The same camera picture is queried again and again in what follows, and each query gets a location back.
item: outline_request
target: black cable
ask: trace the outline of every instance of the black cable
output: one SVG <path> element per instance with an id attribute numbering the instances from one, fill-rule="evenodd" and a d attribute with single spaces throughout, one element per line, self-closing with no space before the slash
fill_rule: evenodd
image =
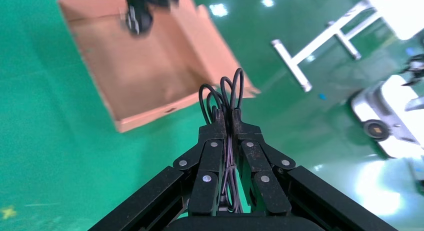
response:
<path id="1" fill-rule="evenodd" d="M 238 102 L 236 102 L 236 87 L 237 80 L 240 78 L 240 87 L 238 92 Z M 225 89 L 226 83 L 231 89 L 230 100 L 228 100 L 227 91 Z M 208 88 L 210 93 L 206 97 L 206 109 L 203 101 L 203 89 Z M 233 153 L 233 121 L 232 114 L 234 109 L 240 109 L 242 106 L 243 99 L 243 88 L 244 88 L 244 71 L 242 68 L 238 68 L 235 71 L 232 81 L 228 77 L 222 77 L 220 80 L 221 93 L 215 91 L 209 84 L 203 84 L 199 89 L 199 102 L 200 108 L 206 121 L 206 124 L 210 124 L 209 121 L 215 121 L 215 115 L 217 110 L 221 110 L 225 118 L 225 128 L 227 131 L 227 140 L 224 151 L 224 174 L 222 179 L 222 189 L 220 192 L 220 205 L 227 206 L 229 212 L 242 213 L 243 208 L 240 200 L 239 187 L 237 183 L 236 175 L 236 163 Z M 216 106 L 211 107 L 211 98 L 215 98 Z"/>
<path id="2" fill-rule="evenodd" d="M 206 114 L 205 104 L 203 103 L 203 90 L 205 88 L 207 88 L 212 93 L 213 97 L 215 98 L 217 108 L 220 109 L 220 110 L 222 110 L 223 108 L 222 108 L 222 105 L 220 103 L 220 98 L 218 97 L 218 94 L 215 91 L 215 89 L 207 83 L 202 84 L 199 88 L 199 93 L 198 93 L 200 109 L 201 109 L 201 113 L 203 114 L 204 120 L 206 121 L 206 124 L 209 125 L 211 122 L 209 121 L 208 115 Z"/>

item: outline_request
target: green epoxy floor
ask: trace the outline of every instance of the green epoxy floor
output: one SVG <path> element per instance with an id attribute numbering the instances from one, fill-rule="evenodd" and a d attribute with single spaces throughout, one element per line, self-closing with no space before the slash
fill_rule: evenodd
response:
<path id="1" fill-rule="evenodd" d="M 303 62 L 303 93 L 270 41 L 295 53 L 359 0 L 195 0 L 224 4 L 218 29 L 262 94 L 243 119 L 265 140 L 400 231 L 424 230 L 424 196 L 406 162 L 385 159 L 346 104 L 396 73 L 406 50 L 376 22 L 353 43 L 353 61 L 330 40 Z M 198 104 L 136 130 L 115 131 L 62 21 L 56 0 L 0 6 L 0 230 L 86 230 L 197 142 Z M 319 98 L 326 95 L 326 100 Z"/>

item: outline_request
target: black metal frame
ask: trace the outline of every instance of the black metal frame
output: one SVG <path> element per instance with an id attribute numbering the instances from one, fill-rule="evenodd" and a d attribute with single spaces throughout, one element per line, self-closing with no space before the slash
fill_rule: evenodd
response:
<path id="1" fill-rule="evenodd" d="M 223 113 L 199 128 L 195 146 L 96 223 L 92 231 L 396 231 L 269 146 L 258 126 L 232 112 L 233 149 L 252 213 L 219 209 L 226 126 Z M 188 217 L 178 218 L 184 211 Z"/>

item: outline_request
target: metal stand leg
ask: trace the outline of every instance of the metal stand leg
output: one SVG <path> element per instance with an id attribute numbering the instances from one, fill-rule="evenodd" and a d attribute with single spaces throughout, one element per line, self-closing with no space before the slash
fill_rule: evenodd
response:
<path id="1" fill-rule="evenodd" d="M 341 30 L 336 32 L 335 36 L 338 38 L 338 40 L 340 40 L 341 44 L 347 49 L 347 51 L 349 51 L 349 53 L 355 60 L 361 59 L 361 54 L 359 53 L 357 48 L 355 48 L 351 41 L 346 38 L 345 34 Z"/>
<path id="2" fill-rule="evenodd" d="M 282 44 L 279 39 L 275 39 L 271 42 L 272 46 L 276 49 L 280 57 L 287 64 L 290 71 L 296 77 L 299 84 L 302 86 L 305 92 L 309 92 L 312 89 L 311 83 L 308 81 L 306 76 L 303 74 L 298 64 L 310 56 L 315 50 L 317 50 L 321 45 L 323 45 L 327 40 L 336 35 L 341 43 L 346 47 L 346 49 L 352 54 L 355 59 L 360 59 L 361 54 L 350 42 L 350 39 L 357 35 L 359 32 L 364 30 L 367 26 L 375 22 L 381 16 L 378 13 L 373 14 L 367 18 L 364 22 L 359 24 L 357 27 L 352 29 L 348 34 L 343 34 L 341 29 L 347 23 L 349 23 L 353 18 L 360 14 L 365 9 L 368 9 L 370 5 L 366 1 L 361 1 L 357 3 L 353 8 L 351 8 L 345 15 L 339 18 L 337 21 L 333 22 L 326 30 L 324 30 L 320 35 L 318 35 L 313 41 L 311 41 L 306 47 L 304 47 L 298 54 L 294 57 L 290 55 L 286 47 Z"/>
<path id="3" fill-rule="evenodd" d="M 312 89 L 312 85 L 309 82 L 309 80 L 306 78 L 304 73 L 301 71 L 299 66 L 292 62 L 292 57 L 290 56 L 290 53 L 287 51 L 286 47 L 281 43 L 279 39 L 275 39 L 271 41 L 272 46 L 277 50 L 280 57 L 285 61 L 288 68 L 293 73 L 294 77 L 299 82 L 300 86 L 302 86 L 303 90 L 305 92 L 309 92 Z"/>

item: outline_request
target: cardboard box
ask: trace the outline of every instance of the cardboard box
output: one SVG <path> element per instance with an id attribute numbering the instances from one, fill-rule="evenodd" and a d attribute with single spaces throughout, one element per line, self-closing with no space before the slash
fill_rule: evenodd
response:
<path id="1" fill-rule="evenodd" d="M 144 37 L 123 25 L 126 0 L 58 3 L 119 132 L 198 102 L 201 84 L 232 79 L 240 67 L 207 8 L 193 0 L 152 7 L 153 26 Z M 244 97 L 254 97 L 259 91 L 244 77 Z"/>

